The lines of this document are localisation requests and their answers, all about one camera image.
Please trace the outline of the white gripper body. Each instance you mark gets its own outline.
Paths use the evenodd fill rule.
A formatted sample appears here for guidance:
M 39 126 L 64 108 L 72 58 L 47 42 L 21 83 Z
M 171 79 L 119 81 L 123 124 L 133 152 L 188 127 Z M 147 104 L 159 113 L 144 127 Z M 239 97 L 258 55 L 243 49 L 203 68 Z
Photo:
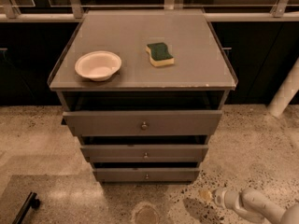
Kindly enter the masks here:
M 213 191 L 213 201 L 218 207 L 233 210 L 237 214 L 241 213 L 241 196 L 240 193 L 235 190 L 218 188 Z

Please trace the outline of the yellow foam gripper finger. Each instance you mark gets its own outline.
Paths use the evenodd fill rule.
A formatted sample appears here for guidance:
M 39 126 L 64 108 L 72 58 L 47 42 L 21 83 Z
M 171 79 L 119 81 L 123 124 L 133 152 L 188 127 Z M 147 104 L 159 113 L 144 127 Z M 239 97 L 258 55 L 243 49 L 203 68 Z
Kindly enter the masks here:
M 212 192 L 208 189 L 201 189 L 199 195 L 207 203 L 212 201 Z

